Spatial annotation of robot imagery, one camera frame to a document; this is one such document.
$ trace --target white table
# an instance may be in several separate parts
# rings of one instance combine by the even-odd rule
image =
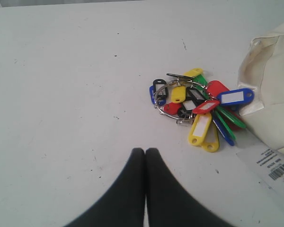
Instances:
[[[196,67],[235,88],[252,37],[282,22],[284,0],[0,8],[0,227],[68,223],[134,147],[157,147],[189,193],[230,223],[284,227],[236,156],[259,141],[243,131],[234,148],[192,147],[189,128],[160,116],[148,91]]]

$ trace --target cloth bag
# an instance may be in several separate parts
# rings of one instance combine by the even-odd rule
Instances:
[[[284,23],[251,41],[239,69],[238,87],[255,92],[253,102],[240,109],[248,128],[284,153]]]

